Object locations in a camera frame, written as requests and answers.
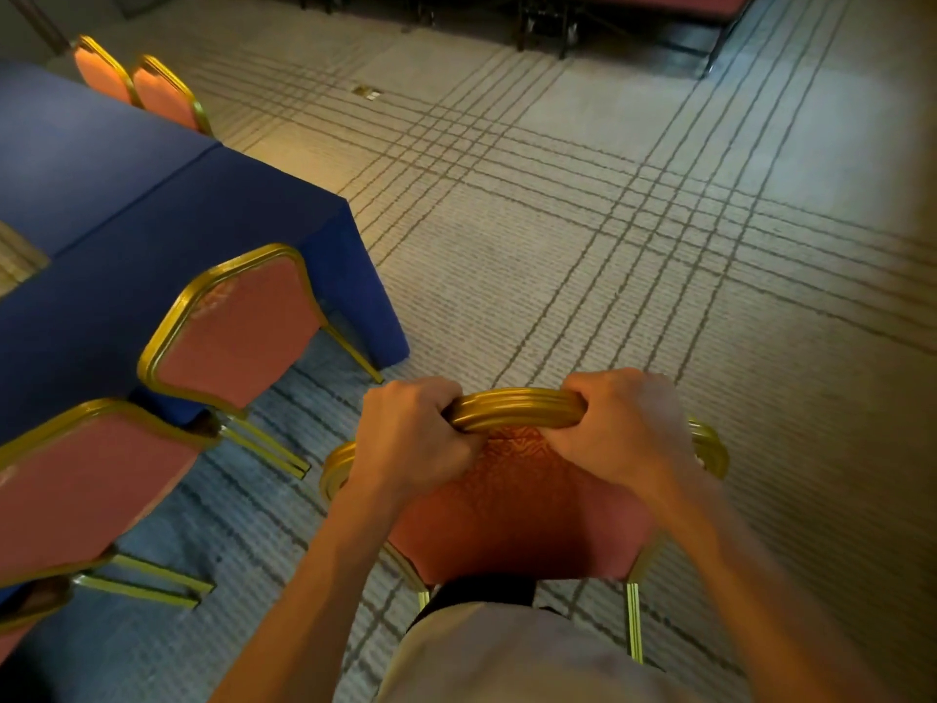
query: blue tablecloth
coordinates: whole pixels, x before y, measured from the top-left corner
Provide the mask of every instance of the blue tablecloth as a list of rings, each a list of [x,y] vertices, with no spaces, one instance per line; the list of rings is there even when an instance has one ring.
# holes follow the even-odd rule
[[[0,60],[0,221],[50,259],[217,147],[38,66]]]
[[[102,156],[109,138],[97,145]],[[49,153],[49,162],[77,162],[66,154],[74,147],[61,158]],[[123,150],[115,162],[122,158]],[[316,295],[351,324],[377,366],[407,356],[347,202],[217,145],[83,227],[45,270],[0,300],[0,444],[81,402],[127,396],[143,346],[185,285],[273,242],[300,248]]]

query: left hand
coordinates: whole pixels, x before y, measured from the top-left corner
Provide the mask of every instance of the left hand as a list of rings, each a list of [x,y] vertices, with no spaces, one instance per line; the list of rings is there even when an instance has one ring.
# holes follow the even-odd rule
[[[486,436],[460,434],[440,415],[462,387],[445,377],[395,380],[365,395],[348,485],[376,489],[402,508],[461,476]]]

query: patterned carpet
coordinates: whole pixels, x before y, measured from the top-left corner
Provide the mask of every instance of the patterned carpet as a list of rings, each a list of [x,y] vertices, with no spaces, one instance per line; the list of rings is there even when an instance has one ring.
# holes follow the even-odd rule
[[[705,81],[662,50],[560,62],[549,42],[517,53],[508,21],[486,38],[402,20],[174,0],[89,32],[127,64],[160,57],[228,146],[348,198],[412,345],[391,377],[675,378],[728,444],[746,518],[891,683],[933,700],[937,0],[756,0]],[[299,483],[229,444],[202,457],[123,545],[219,587],[193,612],[80,592],[24,648],[58,700],[211,694],[322,522],[318,465],[366,389],[317,337],[254,411],[317,466]],[[747,700],[685,557],[665,550],[643,592],[648,658]],[[624,645],[618,586],[539,596]],[[374,695],[415,613],[377,567],[336,700]]]

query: chair seat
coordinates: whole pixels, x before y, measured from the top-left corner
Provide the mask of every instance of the chair seat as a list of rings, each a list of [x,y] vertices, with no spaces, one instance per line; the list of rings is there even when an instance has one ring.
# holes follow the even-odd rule
[[[655,530],[629,490],[565,460],[537,429],[507,427],[462,478],[411,503],[389,540],[428,585],[487,573],[624,579]]]

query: right hand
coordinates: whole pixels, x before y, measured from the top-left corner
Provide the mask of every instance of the right hand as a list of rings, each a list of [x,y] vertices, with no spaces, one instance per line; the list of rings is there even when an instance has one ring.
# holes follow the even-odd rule
[[[578,372],[563,381],[589,404],[576,426],[541,429],[550,446],[581,469],[657,501],[674,475],[701,471],[673,383],[626,368]]]

